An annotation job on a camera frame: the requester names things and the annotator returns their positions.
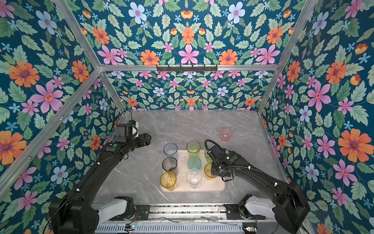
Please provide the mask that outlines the yellow short glass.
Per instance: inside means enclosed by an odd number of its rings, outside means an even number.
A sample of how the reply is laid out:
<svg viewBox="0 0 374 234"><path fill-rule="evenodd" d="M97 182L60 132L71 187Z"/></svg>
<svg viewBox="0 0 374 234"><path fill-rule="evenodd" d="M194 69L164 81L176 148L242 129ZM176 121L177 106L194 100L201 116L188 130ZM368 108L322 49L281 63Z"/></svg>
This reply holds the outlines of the yellow short glass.
<svg viewBox="0 0 374 234"><path fill-rule="evenodd" d="M204 168L204 173L205 173L205 178L207 180L211 180L211 179L216 178L216 175L213 175L211 170L212 170L212 163L206 164L205 168Z"/></svg>

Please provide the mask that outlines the green short glass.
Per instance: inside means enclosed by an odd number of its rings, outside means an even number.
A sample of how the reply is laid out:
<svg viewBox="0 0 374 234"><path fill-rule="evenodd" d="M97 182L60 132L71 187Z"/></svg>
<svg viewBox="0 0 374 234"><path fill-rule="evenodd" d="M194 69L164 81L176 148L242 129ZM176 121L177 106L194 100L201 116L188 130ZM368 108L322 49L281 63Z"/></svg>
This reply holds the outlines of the green short glass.
<svg viewBox="0 0 374 234"><path fill-rule="evenodd" d="M207 163L212 163L212 159L208 154L208 150L205 150L204 155L205 155L206 162Z"/></svg>

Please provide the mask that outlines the beige plastic tray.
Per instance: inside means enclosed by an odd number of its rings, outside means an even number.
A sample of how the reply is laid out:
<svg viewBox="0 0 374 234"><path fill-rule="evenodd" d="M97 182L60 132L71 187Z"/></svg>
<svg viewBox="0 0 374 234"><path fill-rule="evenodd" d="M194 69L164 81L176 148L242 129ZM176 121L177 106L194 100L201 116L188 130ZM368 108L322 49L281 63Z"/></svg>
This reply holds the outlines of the beige plastic tray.
<svg viewBox="0 0 374 234"><path fill-rule="evenodd" d="M191 158L188 150L179 150L177 173L163 172L160 188L166 193L222 192L226 184L211 173L211 161L200 150L198 157Z"/></svg>

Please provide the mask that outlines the blue tall glass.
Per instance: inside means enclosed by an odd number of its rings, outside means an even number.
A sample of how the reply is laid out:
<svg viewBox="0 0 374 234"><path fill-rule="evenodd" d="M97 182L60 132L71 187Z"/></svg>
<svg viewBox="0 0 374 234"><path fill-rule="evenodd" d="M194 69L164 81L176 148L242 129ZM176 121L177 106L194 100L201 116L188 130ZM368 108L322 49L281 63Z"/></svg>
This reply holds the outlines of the blue tall glass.
<svg viewBox="0 0 374 234"><path fill-rule="evenodd" d="M178 146L175 143L167 143L163 148L163 152L167 158L178 158Z"/></svg>

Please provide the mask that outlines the clear short glass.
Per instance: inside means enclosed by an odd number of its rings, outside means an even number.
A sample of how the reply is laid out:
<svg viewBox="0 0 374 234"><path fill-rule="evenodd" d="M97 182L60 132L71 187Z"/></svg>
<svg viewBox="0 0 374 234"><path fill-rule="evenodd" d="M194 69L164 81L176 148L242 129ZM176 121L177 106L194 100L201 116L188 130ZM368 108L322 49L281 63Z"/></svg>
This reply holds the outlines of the clear short glass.
<svg viewBox="0 0 374 234"><path fill-rule="evenodd" d="M198 169L190 169L187 172L186 180L192 188L197 188L202 181L201 171Z"/></svg>

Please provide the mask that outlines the teal short glass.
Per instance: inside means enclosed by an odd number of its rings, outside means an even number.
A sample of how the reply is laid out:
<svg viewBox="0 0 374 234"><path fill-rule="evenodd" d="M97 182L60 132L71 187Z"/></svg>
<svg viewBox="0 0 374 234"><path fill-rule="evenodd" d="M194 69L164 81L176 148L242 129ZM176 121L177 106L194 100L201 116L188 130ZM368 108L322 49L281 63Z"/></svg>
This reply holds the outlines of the teal short glass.
<svg viewBox="0 0 374 234"><path fill-rule="evenodd" d="M192 157L188 160L188 168L189 169L198 169L200 170L202 166L202 162L198 157Z"/></svg>

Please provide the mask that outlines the grey tall glass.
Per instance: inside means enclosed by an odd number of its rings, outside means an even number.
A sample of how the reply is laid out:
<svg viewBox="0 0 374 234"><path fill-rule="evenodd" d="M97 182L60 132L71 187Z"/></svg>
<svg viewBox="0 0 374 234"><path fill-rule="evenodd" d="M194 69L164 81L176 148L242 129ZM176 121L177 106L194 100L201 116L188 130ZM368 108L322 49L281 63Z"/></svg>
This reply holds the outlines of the grey tall glass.
<svg viewBox="0 0 374 234"><path fill-rule="evenodd" d="M165 172L178 174L178 161L174 157L167 157L162 162L162 168Z"/></svg>

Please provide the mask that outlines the pink short glass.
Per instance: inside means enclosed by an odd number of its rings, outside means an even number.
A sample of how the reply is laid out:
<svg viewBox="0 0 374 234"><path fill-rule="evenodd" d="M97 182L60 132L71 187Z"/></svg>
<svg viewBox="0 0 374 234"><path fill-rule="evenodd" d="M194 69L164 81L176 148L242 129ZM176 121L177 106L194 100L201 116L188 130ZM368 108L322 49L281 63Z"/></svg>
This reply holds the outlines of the pink short glass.
<svg viewBox="0 0 374 234"><path fill-rule="evenodd" d="M221 142L229 142L232 136L233 136L233 131L229 127L223 127L220 130Z"/></svg>

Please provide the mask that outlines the light green tall glass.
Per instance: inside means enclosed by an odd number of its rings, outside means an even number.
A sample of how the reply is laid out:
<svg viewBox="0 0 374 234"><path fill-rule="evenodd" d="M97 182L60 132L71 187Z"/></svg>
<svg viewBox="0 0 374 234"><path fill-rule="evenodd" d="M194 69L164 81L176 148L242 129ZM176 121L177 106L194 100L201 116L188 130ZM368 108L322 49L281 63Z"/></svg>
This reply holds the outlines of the light green tall glass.
<svg viewBox="0 0 374 234"><path fill-rule="evenodd" d="M188 142L187 146L187 151L188 151L188 155L190 158L198 158L199 157L199 152L200 152L200 149L201 149L201 145L199 142L195 141L195 140L192 140L190 142Z"/></svg>

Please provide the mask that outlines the yellow tall glass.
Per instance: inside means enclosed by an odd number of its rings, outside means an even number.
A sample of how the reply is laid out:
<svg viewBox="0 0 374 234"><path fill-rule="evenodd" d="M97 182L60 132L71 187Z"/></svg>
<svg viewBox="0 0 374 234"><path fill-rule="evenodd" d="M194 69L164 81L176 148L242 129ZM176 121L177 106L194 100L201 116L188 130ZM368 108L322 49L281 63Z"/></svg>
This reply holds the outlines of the yellow tall glass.
<svg viewBox="0 0 374 234"><path fill-rule="evenodd" d="M161 187L168 191L173 191L175 189L176 182L177 182L177 176L172 171L166 171L160 177Z"/></svg>

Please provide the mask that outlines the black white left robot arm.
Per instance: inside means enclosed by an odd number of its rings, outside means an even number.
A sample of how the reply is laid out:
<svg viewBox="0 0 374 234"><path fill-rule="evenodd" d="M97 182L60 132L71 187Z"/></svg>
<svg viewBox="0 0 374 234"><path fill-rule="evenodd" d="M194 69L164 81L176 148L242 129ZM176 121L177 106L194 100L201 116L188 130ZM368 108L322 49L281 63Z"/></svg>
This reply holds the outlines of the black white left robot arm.
<svg viewBox="0 0 374 234"><path fill-rule="evenodd" d="M93 234L99 225L99 211L93 200L112 169L126 154L151 144L148 133L137 137L116 137L99 152L94 165L74 189L49 205L52 229L55 234Z"/></svg>

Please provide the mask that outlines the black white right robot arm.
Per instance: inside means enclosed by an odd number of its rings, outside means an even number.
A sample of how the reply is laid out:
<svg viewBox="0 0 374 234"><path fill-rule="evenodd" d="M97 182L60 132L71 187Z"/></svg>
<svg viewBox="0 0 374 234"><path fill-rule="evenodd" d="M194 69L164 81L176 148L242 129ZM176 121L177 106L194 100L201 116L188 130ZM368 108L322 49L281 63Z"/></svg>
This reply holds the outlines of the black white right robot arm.
<svg viewBox="0 0 374 234"><path fill-rule="evenodd" d="M261 215L275 219L278 224L291 234L296 234L310 212L306 195L299 184L276 179L249 163L234 151L225 153L221 150L208 150L213 160L212 174L221 178L232 174L252 184L270 200L249 197L244 208L252 215Z"/></svg>

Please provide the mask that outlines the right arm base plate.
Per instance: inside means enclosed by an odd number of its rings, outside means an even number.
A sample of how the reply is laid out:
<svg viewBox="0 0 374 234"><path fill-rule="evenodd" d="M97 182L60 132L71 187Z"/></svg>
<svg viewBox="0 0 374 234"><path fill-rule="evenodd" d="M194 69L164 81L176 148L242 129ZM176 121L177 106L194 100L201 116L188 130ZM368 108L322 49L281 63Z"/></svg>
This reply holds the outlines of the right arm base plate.
<svg viewBox="0 0 374 234"><path fill-rule="evenodd" d="M228 220L265 220L266 217L262 215L253 215L238 204L224 204L226 209L226 216Z"/></svg>

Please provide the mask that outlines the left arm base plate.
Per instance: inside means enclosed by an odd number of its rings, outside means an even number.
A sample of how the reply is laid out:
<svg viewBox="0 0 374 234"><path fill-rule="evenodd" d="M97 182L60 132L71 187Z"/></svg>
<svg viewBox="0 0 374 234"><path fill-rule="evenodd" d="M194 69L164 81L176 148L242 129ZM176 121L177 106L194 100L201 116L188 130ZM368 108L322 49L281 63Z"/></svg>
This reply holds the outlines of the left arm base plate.
<svg viewBox="0 0 374 234"><path fill-rule="evenodd" d="M148 220L150 205L130 205L123 214L117 215L110 221L144 221Z"/></svg>

